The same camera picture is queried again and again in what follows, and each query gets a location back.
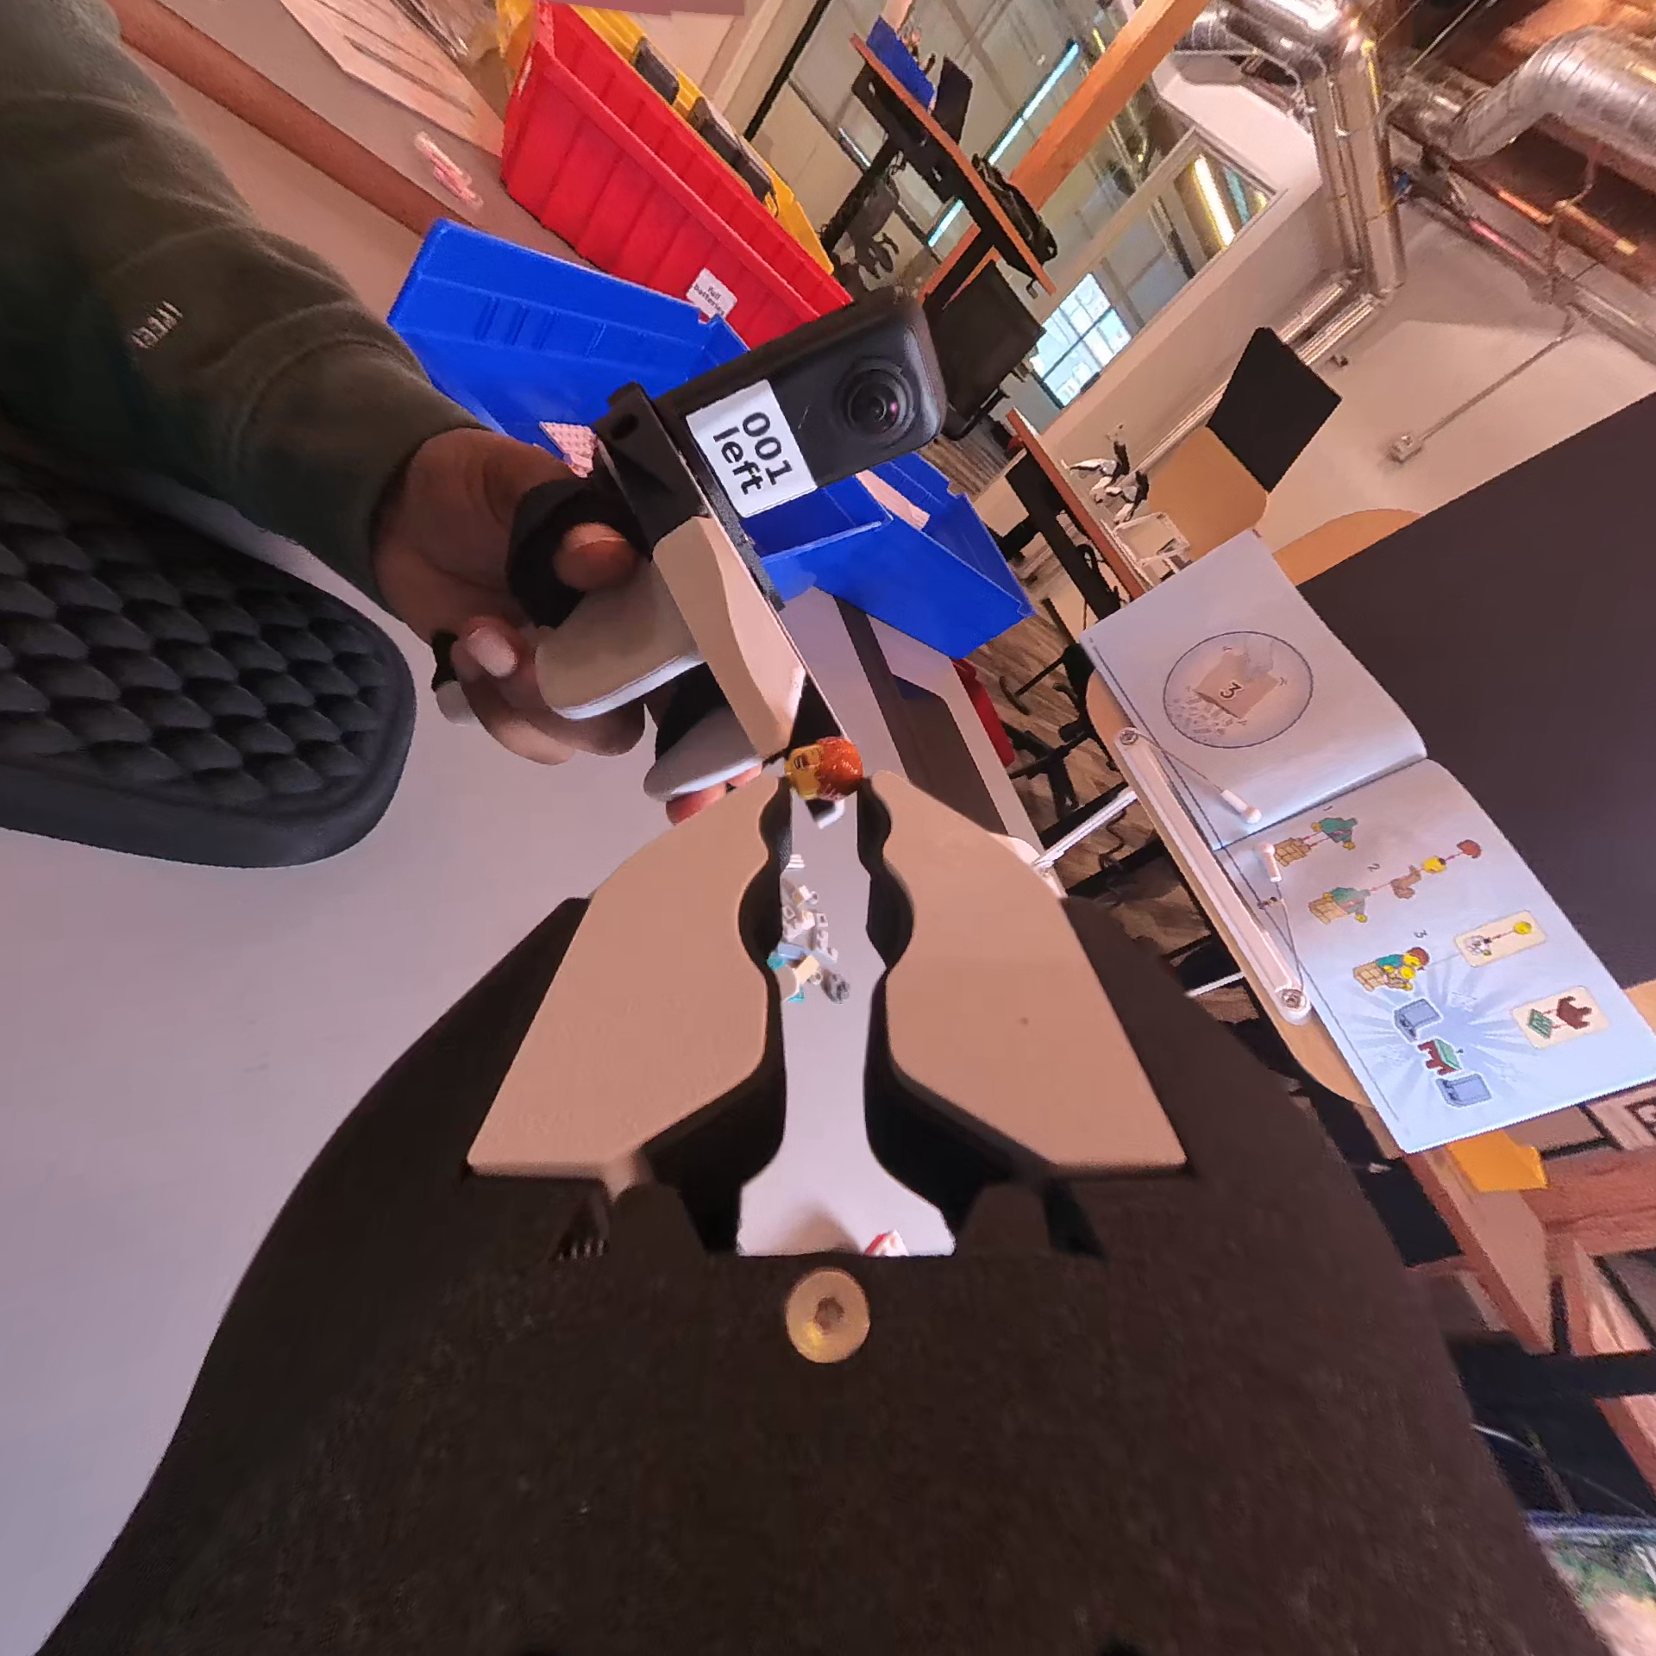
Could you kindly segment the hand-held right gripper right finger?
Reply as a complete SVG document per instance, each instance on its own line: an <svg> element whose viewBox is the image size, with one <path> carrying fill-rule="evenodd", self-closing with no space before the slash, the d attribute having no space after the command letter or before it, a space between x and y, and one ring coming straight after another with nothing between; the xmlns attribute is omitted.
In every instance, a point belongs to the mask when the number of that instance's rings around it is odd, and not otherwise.
<svg viewBox="0 0 1656 1656"><path fill-rule="evenodd" d="M1162 1175L1186 1152L1038 852L891 771L857 797L893 1078L1014 1168Z"/></svg>

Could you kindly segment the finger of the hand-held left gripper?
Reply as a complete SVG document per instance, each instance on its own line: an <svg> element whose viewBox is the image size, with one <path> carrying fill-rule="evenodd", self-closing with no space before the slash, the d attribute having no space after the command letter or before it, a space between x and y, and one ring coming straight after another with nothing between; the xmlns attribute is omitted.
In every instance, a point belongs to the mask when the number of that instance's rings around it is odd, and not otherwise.
<svg viewBox="0 0 1656 1656"><path fill-rule="evenodd" d="M651 549L653 569L760 761L841 737L777 611L731 535L693 514Z"/></svg>

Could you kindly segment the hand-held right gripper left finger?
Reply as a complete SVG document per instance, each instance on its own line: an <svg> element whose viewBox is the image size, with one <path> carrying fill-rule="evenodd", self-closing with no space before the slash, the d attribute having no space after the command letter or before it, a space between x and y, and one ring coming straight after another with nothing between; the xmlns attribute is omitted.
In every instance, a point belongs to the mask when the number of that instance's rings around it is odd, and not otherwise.
<svg viewBox="0 0 1656 1656"><path fill-rule="evenodd" d="M732 1109L782 1111L777 857L791 807L753 780L591 894L467 1149L493 1178L677 1182L669 1159Z"/></svg>

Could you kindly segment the blue plastic bin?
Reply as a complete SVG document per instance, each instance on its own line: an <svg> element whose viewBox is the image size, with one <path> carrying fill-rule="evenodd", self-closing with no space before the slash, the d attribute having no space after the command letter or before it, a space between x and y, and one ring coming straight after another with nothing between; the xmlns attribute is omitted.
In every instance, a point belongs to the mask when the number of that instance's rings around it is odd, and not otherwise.
<svg viewBox="0 0 1656 1656"><path fill-rule="evenodd" d="M424 235L387 324L444 397L544 450L541 421L593 428L627 385L662 397L746 352L689 300L446 217Z"/></svg>
<svg viewBox="0 0 1656 1656"><path fill-rule="evenodd" d="M819 590L965 659L1033 616L972 502L914 454L746 523L782 602Z"/></svg>

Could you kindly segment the person's left forearm green sleeve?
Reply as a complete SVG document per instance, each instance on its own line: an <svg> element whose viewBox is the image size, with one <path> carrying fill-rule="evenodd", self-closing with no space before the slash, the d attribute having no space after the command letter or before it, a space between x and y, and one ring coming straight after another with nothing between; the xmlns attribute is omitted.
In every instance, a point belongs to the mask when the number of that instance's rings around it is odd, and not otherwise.
<svg viewBox="0 0 1656 1656"><path fill-rule="evenodd" d="M265 229L101 4L1 10L3 426L172 480L377 602L386 495L474 419Z"/></svg>

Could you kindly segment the wooden top standing desk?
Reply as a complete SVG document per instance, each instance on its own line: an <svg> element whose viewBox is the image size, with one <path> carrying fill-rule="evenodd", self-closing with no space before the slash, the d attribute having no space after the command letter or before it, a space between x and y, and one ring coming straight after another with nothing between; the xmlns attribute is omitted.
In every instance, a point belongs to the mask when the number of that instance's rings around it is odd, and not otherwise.
<svg viewBox="0 0 1656 1656"><path fill-rule="evenodd" d="M1007 264L1046 297L1055 295L1057 286L1046 274L1045 259L1021 235L1003 202L960 145L941 131L933 114L920 107L862 36L850 35L850 50L858 59L850 93L879 124L881 147L858 185L843 197L834 223L855 217L877 174L893 159L900 159L924 183L941 185L941 202L960 205L969 219L967 231L919 288L920 302L931 314L941 314L991 261Z"/></svg>

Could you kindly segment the person's left hand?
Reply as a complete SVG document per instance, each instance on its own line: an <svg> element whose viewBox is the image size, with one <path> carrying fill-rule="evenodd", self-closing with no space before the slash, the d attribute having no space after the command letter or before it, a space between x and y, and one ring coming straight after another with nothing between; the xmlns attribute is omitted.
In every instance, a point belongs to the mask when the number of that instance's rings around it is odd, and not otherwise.
<svg viewBox="0 0 1656 1656"><path fill-rule="evenodd" d="M541 766L575 754L620 756L660 721L672 690L570 719L546 707L527 619L506 588L515 511L534 487L569 474L550 452L482 428L424 442L382 499L372 569L382 600L424 642L451 635L451 681L437 694L453 723L479 726Z"/></svg>

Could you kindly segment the pile of small lego pieces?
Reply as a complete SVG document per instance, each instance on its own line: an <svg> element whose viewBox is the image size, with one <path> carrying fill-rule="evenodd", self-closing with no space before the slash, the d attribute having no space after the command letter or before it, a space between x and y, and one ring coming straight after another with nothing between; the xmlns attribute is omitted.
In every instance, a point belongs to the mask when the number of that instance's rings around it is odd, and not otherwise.
<svg viewBox="0 0 1656 1656"><path fill-rule="evenodd" d="M805 859L796 850L788 854L781 869L779 935L767 954L767 968L782 1004L803 1002L812 990L834 1006L851 995L819 895L805 880Z"/></svg>

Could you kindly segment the white book stand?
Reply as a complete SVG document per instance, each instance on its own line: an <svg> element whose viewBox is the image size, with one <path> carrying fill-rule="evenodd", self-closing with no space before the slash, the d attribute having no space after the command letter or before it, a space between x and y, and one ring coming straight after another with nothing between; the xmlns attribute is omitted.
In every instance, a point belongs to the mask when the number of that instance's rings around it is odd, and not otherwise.
<svg viewBox="0 0 1656 1656"><path fill-rule="evenodd" d="M1236 888L1200 825L1186 811L1174 787L1169 759L1160 756L1148 735L1131 725L1096 673L1086 681L1084 706L1114 768L1126 780L1210 932L1231 956L1241 983L1281 1037L1293 1063L1376 1125L1372 1102L1312 1009L1300 970L1290 961L1284 945L1272 942L1259 901Z"/></svg>

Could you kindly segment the red plastic bin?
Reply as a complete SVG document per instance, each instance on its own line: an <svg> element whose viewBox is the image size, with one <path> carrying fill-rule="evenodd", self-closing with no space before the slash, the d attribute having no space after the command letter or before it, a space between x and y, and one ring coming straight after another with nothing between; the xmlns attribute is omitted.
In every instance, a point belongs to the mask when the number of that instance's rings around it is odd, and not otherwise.
<svg viewBox="0 0 1656 1656"><path fill-rule="evenodd" d="M501 185L600 273L745 345L843 309L831 271L574 7L539 4L506 102Z"/></svg>

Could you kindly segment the small blue storage box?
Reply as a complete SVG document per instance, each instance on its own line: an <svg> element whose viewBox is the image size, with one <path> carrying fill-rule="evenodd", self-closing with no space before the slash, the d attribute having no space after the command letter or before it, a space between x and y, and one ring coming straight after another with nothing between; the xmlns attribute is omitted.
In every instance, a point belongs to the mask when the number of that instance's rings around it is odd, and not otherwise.
<svg viewBox="0 0 1656 1656"><path fill-rule="evenodd" d="M934 105L938 90L920 66L915 55L917 48L907 36L893 28L883 16L876 16L869 24L864 43L872 59L919 107L929 110Z"/></svg>

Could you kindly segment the pale blue instruction booklet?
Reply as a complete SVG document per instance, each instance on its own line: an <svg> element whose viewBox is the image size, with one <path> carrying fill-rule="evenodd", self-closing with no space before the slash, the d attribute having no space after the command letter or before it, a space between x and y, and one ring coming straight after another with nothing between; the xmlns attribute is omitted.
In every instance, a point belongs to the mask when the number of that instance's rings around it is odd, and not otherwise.
<svg viewBox="0 0 1656 1656"><path fill-rule="evenodd" d="M1081 649L1398 1149L1652 1083L1628 988L1255 533Z"/></svg>

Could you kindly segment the black mesh cushion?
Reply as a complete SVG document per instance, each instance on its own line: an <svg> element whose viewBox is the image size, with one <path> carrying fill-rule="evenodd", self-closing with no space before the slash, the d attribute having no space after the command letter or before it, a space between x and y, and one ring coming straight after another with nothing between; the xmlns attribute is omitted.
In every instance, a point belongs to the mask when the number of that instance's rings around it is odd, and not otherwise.
<svg viewBox="0 0 1656 1656"><path fill-rule="evenodd" d="M415 731L362 611L3 435L1 826L179 864L332 859Z"/></svg>

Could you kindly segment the orange wooden post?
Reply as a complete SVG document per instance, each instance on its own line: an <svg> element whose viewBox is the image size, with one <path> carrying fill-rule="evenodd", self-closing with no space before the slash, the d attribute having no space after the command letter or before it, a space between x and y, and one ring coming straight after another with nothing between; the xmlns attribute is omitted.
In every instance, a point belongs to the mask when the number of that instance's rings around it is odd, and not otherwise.
<svg viewBox="0 0 1656 1656"><path fill-rule="evenodd" d="M1040 211L1188 33L1203 2L1136 4L1008 179Z"/></svg>

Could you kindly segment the silver ceiling air duct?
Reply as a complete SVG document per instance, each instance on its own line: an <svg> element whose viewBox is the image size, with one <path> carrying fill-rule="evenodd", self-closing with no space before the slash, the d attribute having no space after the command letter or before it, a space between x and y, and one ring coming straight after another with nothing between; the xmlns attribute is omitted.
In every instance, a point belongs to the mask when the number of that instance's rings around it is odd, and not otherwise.
<svg viewBox="0 0 1656 1656"><path fill-rule="evenodd" d="M1303 298L1286 343L1307 362L1340 347L1395 300L1405 280L1397 202L1422 193L1450 228L1529 280L1543 298L1652 362L1652 331L1462 205L1445 181L1400 183L1391 135L1447 178L1557 123L1588 152L1652 167L1652 40L1588 26L1552 36L1491 86L1416 57L1391 79L1360 4L1210 4L1178 40L1183 57L1259 59L1286 73L1309 124L1329 202L1340 276Z"/></svg>

